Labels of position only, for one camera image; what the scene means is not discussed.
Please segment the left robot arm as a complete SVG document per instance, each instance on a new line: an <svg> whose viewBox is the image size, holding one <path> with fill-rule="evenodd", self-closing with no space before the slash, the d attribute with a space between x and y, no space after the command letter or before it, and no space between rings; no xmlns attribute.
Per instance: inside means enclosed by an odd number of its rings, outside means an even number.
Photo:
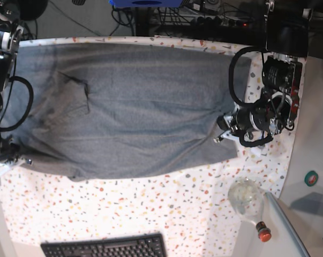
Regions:
<svg viewBox="0 0 323 257"><path fill-rule="evenodd" d="M283 130L293 131L299 109L299 88L303 64L308 55L309 21L312 9L307 1L266 1L264 47L245 47L234 55L229 66L229 93L233 112L217 118L223 133L214 138L240 143L243 147L263 147ZM234 71L239 58L250 52L262 57L260 98L246 103L234 90Z"/></svg>

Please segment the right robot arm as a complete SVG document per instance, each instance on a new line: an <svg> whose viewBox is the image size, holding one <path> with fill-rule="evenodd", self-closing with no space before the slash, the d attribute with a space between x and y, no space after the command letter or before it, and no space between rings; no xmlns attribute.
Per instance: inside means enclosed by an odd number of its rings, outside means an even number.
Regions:
<svg viewBox="0 0 323 257"><path fill-rule="evenodd" d="M32 85L26 79L15 75L19 42L23 33L21 2L0 1L0 177L15 167L31 163L31 160L21 157L20 147L12 142L11 136L2 137L2 133L17 129L26 120L33 104ZM9 106L9 101L3 100L3 91L6 87L12 88L15 81L25 85L28 90L27 107L23 116L14 125L1 127Z"/></svg>

